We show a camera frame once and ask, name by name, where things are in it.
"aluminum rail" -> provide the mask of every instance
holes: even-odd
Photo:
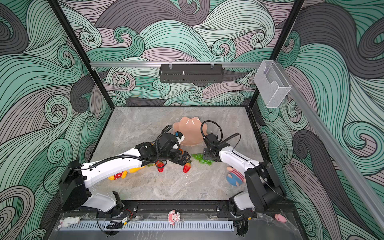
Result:
[[[161,64],[209,64],[222,65],[223,68],[258,68],[261,62],[145,62],[145,61],[95,61],[92,68],[159,68]]]

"pink shell-shaped bowl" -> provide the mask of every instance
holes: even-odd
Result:
[[[181,142],[181,145],[184,146],[194,146],[202,141],[204,141],[203,136],[200,131],[201,122],[198,117],[187,118],[183,117],[179,122],[173,124],[173,130],[175,132],[179,131],[183,134],[184,141]],[[207,135],[207,125],[203,125],[203,133]]]

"plush doll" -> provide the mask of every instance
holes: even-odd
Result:
[[[66,217],[65,219],[61,219],[59,223],[57,228],[69,227],[72,224],[80,223],[80,217]]]
[[[245,177],[243,174],[241,174],[238,170],[234,169],[233,167],[227,167],[227,170],[229,171],[227,175],[227,181],[232,184],[233,186],[240,186],[245,182]]]
[[[145,168],[144,167],[137,167],[137,168],[131,168],[130,170],[128,170],[130,173],[134,173],[134,172],[137,172],[138,170],[142,169],[142,168]],[[110,176],[108,179],[109,180],[116,180],[118,178],[122,178],[124,179],[126,176],[127,176],[128,172],[127,171],[124,171],[124,172],[119,172],[119,173],[116,173],[115,175],[113,176]]]

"wave pattern wallpaper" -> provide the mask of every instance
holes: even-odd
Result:
[[[0,1],[2,240],[42,239],[58,208],[44,174],[96,146],[111,109],[84,69],[46,0]]]
[[[260,62],[294,0],[59,0],[91,61]],[[312,4],[321,0],[311,0]],[[223,83],[161,83],[158,68],[99,68],[117,106],[248,105],[255,69]]]
[[[384,200],[384,1],[305,6],[280,52],[302,92]],[[289,95],[277,109],[257,99],[257,124],[274,167],[313,240],[384,234]]]

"red wire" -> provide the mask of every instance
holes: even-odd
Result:
[[[132,219],[133,214],[132,214],[131,210],[129,210],[129,209],[124,209],[124,210],[128,210],[129,211],[129,213],[131,214],[131,217],[129,219]]]

